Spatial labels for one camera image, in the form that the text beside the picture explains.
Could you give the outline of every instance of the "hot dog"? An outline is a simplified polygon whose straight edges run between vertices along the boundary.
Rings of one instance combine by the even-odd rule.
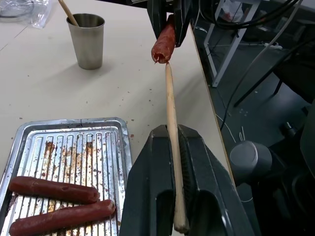
[[[103,220],[115,211],[115,204],[105,200],[85,206],[59,209],[47,214],[17,219],[10,227],[11,236],[32,236],[65,227]]]
[[[25,176],[13,178],[9,189],[19,194],[39,195],[82,204],[95,203],[99,199],[99,193],[93,187]]]
[[[151,56],[155,63],[167,63],[175,48],[175,27],[174,15],[167,19],[166,26],[159,35],[155,45],[151,50]]]

